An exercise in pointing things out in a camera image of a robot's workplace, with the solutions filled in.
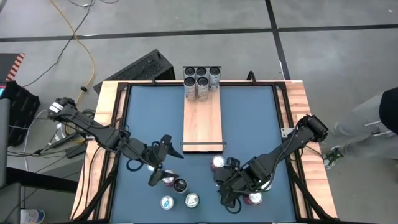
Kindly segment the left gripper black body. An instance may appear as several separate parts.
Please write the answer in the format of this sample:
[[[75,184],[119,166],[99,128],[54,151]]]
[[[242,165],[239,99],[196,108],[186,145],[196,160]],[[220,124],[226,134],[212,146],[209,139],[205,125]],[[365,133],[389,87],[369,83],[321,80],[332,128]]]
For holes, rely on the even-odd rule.
[[[144,144],[141,141],[136,141],[136,151],[138,153],[139,162],[149,164],[151,166],[159,166],[167,156],[170,144],[154,141],[150,146]]]

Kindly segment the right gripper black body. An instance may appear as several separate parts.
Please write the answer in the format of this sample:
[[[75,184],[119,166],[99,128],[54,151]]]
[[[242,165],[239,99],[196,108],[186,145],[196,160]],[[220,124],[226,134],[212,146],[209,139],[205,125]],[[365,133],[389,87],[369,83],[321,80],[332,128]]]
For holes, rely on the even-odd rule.
[[[217,169],[226,169],[226,181],[219,186],[218,192],[229,190],[236,193],[237,196],[251,193],[251,189],[248,187],[248,175],[241,168],[239,159],[228,157],[225,165]]]

